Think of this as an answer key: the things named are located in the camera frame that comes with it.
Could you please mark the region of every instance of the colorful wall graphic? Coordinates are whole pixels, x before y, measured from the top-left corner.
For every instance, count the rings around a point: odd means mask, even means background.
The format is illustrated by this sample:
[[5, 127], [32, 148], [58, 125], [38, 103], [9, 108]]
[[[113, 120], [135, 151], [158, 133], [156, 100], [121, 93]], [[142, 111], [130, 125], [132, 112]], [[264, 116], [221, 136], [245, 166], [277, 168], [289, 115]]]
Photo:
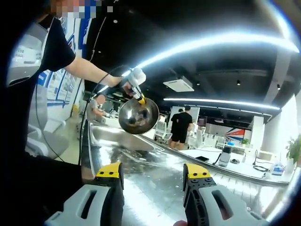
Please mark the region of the colorful wall graphic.
[[244, 138], [245, 130], [244, 129], [230, 129], [226, 134], [226, 138], [241, 141]]

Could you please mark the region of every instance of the led light strip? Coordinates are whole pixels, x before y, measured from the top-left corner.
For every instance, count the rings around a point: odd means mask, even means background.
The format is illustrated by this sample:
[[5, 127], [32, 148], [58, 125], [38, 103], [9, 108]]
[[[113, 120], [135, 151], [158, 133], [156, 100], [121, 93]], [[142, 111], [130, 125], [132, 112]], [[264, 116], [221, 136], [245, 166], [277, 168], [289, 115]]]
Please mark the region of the led light strip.
[[[138, 68], [143, 68], [147, 65], [150, 65], [158, 60], [170, 57], [174, 54], [181, 53], [184, 51], [189, 51], [191, 49], [196, 49], [199, 47], [207, 47], [218, 44], [238, 44], [238, 43], [252, 43], [252, 42], [263, 42], [271, 45], [275, 45], [281, 48], [285, 48], [287, 50], [299, 53], [299, 49], [293, 44], [291, 41], [286, 39], [280, 39], [276, 37], [270, 37], [265, 35], [258, 34], [247, 34], [247, 33], [238, 33], [238, 32], [230, 32], [222, 35], [211, 36], [207, 38], [202, 38], [196, 41], [190, 41], [184, 43], [182, 45], [176, 46], [168, 51], [162, 52], [144, 62], [137, 65]], [[130, 71], [126, 71], [122, 74], [123, 77], [130, 74]], [[103, 87], [99, 92], [103, 92], [106, 90], [108, 86]]]
[[262, 104], [256, 104], [256, 103], [231, 101], [231, 100], [211, 100], [211, 99], [198, 99], [198, 98], [164, 98], [164, 100], [165, 101], [194, 101], [194, 102], [223, 103], [223, 104], [245, 105], [245, 106], [280, 110], [279, 107], [274, 107], [274, 106], [270, 106], [270, 105], [262, 105]]

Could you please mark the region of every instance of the black cable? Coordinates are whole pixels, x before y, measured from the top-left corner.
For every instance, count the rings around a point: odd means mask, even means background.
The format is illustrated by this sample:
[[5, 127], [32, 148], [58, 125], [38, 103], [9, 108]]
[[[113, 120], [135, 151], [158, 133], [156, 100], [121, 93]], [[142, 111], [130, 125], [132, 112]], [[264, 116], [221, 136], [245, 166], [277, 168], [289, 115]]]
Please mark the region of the black cable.
[[212, 165], [215, 165], [217, 163], [217, 161], [220, 159], [221, 155], [222, 155], [222, 153], [219, 154], [219, 156], [217, 157], [217, 160], [214, 163], [212, 163]]
[[268, 161], [257, 161], [257, 158], [258, 158], [258, 150], [255, 151], [255, 160], [254, 160], [254, 162], [253, 162], [252, 165], [255, 166], [257, 162], [258, 162], [258, 163], [268, 163], [268, 164], [273, 164], [273, 163], [268, 162]]
[[49, 146], [49, 148], [51, 149], [51, 151], [63, 162], [65, 162], [54, 150], [53, 148], [50, 146], [50, 144], [48, 143], [48, 141], [46, 140], [46, 137], [44, 135], [44, 131], [41, 129], [41, 124], [40, 124], [40, 120], [39, 120], [39, 116], [38, 116], [38, 83], [36, 83], [36, 104], [35, 104], [35, 108], [36, 108], [36, 115], [37, 115], [37, 121], [38, 121], [38, 125], [39, 125], [39, 129], [42, 132], [42, 136], [44, 137], [45, 143]]
[[263, 167], [263, 166], [253, 166], [253, 168], [255, 169], [255, 170], [258, 170], [258, 171], [261, 171], [261, 172], [268, 172], [269, 171], [269, 169], [268, 168], [265, 168], [265, 167]]
[[121, 67], [127, 67], [129, 70], [131, 70], [131, 68], [127, 65], [120, 65], [118, 67], [115, 67], [113, 70], [111, 70], [110, 72], [108, 72], [102, 79], [100, 79], [100, 81], [97, 83], [97, 85], [94, 87], [94, 89], [92, 90], [89, 98], [88, 98], [88, 101], [86, 103], [86, 106], [85, 106], [85, 109], [84, 109], [84, 112], [83, 112], [83, 115], [82, 115], [82, 120], [81, 120], [81, 124], [80, 124], [80, 130], [79, 130], [79, 161], [78, 161], [78, 165], [80, 165], [80, 161], [81, 161], [81, 153], [82, 153], [82, 130], [83, 130], [83, 124], [84, 124], [84, 121], [85, 121], [85, 115], [86, 115], [86, 110], [87, 110], [87, 106], [89, 104], [89, 100], [90, 98], [93, 96], [93, 93], [95, 91], [95, 89], [98, 87], [98, 85], [105, 79], [105, 77], [107, 77], [109, 74], [111, 74], [113, 71], [121, 68]]
[[252, 165], [256, 165], [257, 154], [258, 154], [258, 150], [255, 151], [255, 160], [254, 160], [254, 162], [252, 163]]

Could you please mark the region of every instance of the green plant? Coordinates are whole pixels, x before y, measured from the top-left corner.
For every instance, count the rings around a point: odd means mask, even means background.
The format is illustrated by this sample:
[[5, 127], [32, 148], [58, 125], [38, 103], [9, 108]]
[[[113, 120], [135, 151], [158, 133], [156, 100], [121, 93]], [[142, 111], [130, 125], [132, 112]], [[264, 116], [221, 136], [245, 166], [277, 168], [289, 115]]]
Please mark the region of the green plant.
[[293, 159], [293, 163], [295, 164], [301, 155], [301, 135], [297, 139], [291, 138], [288, 141], [288, 146], [285, 148], [288, 150], [286, 157]]
[[242, 141], [241, 141], [241, 144], [242, 145], [248, 145], [250, 143], [250, 141], [249, 141], [249, 139], [247, 139], [247, 138], [244, 138], [244, 139], [242, 139]]

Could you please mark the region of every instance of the black shorts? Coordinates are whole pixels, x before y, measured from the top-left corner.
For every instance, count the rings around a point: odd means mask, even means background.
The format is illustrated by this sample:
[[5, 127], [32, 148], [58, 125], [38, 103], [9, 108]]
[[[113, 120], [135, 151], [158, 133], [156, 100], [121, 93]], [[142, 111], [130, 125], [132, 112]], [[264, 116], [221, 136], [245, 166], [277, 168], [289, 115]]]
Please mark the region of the black shorts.
[[180, 142], [181, 144], [185, 144], [187, 132], [183, 131], [175, 131], [171, 136], [171, 140], [174, 142]]

